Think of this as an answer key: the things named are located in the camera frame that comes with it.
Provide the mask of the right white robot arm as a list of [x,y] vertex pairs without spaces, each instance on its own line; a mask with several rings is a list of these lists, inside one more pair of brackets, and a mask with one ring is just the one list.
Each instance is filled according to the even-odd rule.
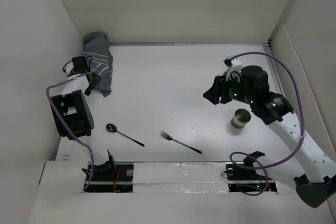
[[252,113],[278,135],[290,151],[300,148],[294,155],[299,167],[287,164],[269,167],[272,159],[263,156],[259,161],[266,167],[264,171],[257,161],[243,165],[247,178],[267,174],[295,190],[299,198],[312,208],[318,208],[335,194],[335,162],[306,130],[301,130],[299,119],[287,99],[269,90],[267,72],[261,67],[247,66],[240,73],[228,70],[224,75],[216,76],[203,97],[214,105],[232,100],[248,104]]

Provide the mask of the black spoon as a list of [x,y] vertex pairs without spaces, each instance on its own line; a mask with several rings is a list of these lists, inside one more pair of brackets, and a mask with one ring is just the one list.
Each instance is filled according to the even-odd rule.
[[120,131],[118,131],[117,127],[116,127],[114,124],[112,124],[112,123],[108,123],[108,124],[106,125],[106,130],[107,130],[108,132],[110,132],[110,133],[118,133],[118,134],[120,134],[120,135],[122,135],[122,136],[124,136],[124,137],[126,137],[126,138],[128,138],[128,139],[130,139],[131,141],[137,143],[138,145],[140,145],[140,146],[142,146],[142,147],[145,147],[145,145],[144,145],[143,143],[141,143],[141,142],[139,142],[139,141],[137,141],[137,140],[135,140],[135,139],[133,139],[133,138],[131,138],[131,137],[129,137],[129,136],[123,134],[123,133],[121,133]]

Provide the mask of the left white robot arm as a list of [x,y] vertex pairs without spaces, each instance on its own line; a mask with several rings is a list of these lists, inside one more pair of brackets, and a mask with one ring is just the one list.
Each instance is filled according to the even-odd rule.
[[72,58],[63,68],[67,80],[48,87],[46,95],[59,135],[87,149],[91,163],[83,172],[95,180],[112,180],[117,166],[106,145],[93,132],[95,123],[86,101],[101,80],[96,69],[91,56]]

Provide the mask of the grey striped cloth placemat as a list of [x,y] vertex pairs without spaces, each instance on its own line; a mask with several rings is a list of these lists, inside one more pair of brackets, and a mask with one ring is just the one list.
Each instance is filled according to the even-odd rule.
[[100,91],[103,97],[112,92],[113,56],[109,49],[109,39],[104,32],[94,31],[84,36],[82,54],[92,58],[90,69],[96,67],[95,73],[101,78],[95,90]]

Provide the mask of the black fork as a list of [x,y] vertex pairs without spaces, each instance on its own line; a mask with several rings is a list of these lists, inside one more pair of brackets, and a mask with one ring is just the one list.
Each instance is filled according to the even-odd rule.
[[176,143],[178,143],[178,144],[180,144],[180,145],[182,145],[182,146],[185,146],[185,147],[187,147],[187,148],[189,148],[189,149],[191,149],[191,150],[193,150],[193,151],[195,151],[195,152],[197,152],[197,153],[199,153],[199,154],[202,154],[202,153],[203,153],[202,151],[200,151],[200,150],[198,150],[198,149],[196,149],[196,148],[193,148],[193,147],[191,147],[191,146],[189,146],[189,145],[187,145],[187,144],[184,144],[184,143],[182,143],[182,142],[180,142],[180,141],[174,139],[171,135],[167,134],[166,132],[161,131],[161,132],[160,132],[160,136],[161,136],[162,138],[168,140],[168,141],[173,141],[173,142],[176,142]]

